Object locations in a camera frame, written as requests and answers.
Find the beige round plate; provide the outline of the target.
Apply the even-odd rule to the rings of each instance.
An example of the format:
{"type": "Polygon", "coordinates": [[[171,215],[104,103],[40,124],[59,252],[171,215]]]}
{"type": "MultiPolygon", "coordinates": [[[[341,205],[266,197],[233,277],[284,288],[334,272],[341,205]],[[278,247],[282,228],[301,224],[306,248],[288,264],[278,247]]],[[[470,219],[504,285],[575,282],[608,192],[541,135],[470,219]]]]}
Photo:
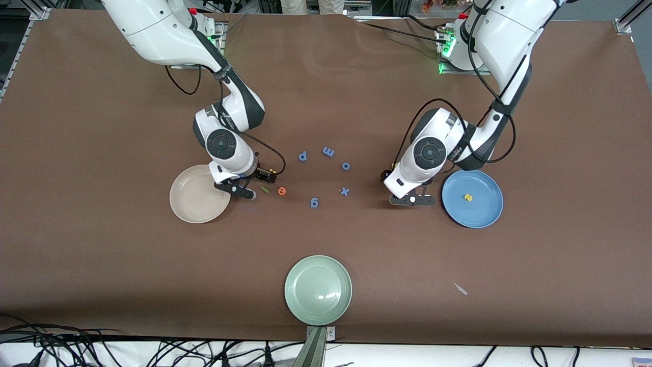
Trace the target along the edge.
{"type": "Polygon", "coordinates": [[[182,221],[193,224],[218,218],[230,200],[230,194],[214,187],[209,165],[196,165],[184,170],[174,180],[169,194],[173,213],[182,221]]]}

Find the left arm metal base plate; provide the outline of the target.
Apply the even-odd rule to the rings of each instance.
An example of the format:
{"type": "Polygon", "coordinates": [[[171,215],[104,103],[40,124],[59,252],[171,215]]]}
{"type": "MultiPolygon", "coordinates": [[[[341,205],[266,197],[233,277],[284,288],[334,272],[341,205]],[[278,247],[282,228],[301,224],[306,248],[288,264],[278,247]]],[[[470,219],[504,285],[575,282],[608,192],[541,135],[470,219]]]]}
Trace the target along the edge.
{"type": "Polygon", "coordinates": [[[437,45],[439,73],[473,75],[474,69],[471,63],[475,63],[477,71],[482,76],[489,76],[491,72],[484,65],[478,53],[469,51],[464,31],[464,22],[458,19],[438,27],[434,32],[435,39],[440,41],[437,45]]]}

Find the person in beige trousers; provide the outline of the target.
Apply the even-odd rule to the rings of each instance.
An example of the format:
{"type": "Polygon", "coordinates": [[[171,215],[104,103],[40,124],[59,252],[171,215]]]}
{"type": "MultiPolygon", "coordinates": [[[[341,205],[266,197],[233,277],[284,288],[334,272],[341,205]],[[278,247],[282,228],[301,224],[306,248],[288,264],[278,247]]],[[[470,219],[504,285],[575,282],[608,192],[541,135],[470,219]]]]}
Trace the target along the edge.
{"type": "MultiPolygon", "coordinates": [[[[286,15],[308,15],[307,0],[280,0],[282,13],[286,15]]],[[[344,14],[345,0],[317,0],[319,14],[344,14]]]]}

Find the blue round plate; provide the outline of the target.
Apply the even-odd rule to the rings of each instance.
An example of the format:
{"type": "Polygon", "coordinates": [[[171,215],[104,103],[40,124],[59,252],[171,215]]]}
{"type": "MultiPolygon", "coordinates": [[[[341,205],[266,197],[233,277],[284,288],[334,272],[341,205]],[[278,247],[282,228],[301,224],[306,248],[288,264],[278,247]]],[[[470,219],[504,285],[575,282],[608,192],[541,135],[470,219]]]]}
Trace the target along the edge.
{"type": "Polygon", "coordinates": [[[504,197],[499,185],[480,170],[459,170],[447,177],[442,188],[442,203],[447,214],[467,228],[494,224],[503,212],[504,197]],[[473,200],[464,200],[471,194],[473,200]]]}

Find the green round plate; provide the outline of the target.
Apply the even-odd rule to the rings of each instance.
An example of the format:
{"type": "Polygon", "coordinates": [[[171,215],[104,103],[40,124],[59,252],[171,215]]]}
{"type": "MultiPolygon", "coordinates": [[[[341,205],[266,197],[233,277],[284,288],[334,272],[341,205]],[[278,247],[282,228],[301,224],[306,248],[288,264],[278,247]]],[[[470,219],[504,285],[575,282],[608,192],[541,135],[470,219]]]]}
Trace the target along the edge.
{"type": "Polygon", "coordinates": [[[351,277],[335,258],[307,256],[289,270],[284,297],[288,309],[300,322],[314,327],[332,325],[351,304],[351,277]]]}

